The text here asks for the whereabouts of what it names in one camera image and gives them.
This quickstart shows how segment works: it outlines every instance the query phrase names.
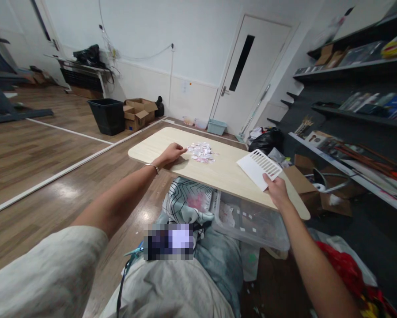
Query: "leg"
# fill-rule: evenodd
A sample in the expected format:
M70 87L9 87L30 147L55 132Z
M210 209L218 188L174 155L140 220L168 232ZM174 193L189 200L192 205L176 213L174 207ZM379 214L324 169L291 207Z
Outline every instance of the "leg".
M242 288L242 261L239 241L209 227L197 242L194 257L203 265L239 318Z

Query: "white sleeve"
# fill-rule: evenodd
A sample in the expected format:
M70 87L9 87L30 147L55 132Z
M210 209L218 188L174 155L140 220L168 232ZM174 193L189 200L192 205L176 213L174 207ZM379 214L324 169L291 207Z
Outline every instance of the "white sleeve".
M0 270L1 317L82 317L107 235L68 227Z

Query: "bracelet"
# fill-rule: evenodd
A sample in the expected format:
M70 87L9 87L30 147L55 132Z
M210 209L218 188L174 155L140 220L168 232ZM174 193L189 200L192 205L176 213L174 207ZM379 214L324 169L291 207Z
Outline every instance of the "bracelet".
M153 165L153 164L151 164L151 163L146 163L146 164L144 165L144 167L145 167L145 166L152 166L152 167L154 167L154 168L156 169L156 171L157 171L157 174L159 174L159 172L160 172L159 167L157 167L157 166L155 166L155 165Z

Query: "forearm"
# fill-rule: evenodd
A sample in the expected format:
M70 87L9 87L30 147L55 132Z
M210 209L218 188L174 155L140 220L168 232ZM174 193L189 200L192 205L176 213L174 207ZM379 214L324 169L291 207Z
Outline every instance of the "forearm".
M157 158L152 164L161 169L165 162ZM153 166L144 166L124 177L95 199L71 226L97 227L111 239L141 201L156 175Z
M307 294L319 317L361 317L341 278L314 242L291 202L280 207Z

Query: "person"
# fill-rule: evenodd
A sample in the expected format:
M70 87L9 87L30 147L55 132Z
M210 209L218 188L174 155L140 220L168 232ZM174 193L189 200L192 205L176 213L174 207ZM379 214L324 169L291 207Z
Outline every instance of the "person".
M95 269L108 242L127 220L159 169L186 149L171 144L151 165L128 175L92 202L68 227L51 234L0 270L0 317L82 317ZM285 182L264 175L285 223L304 286L319 317L360 317L341 278L319 250L288 198ZM130 268L101 317L239 317L242 272L236 240L208 228L192 261L144 261Z

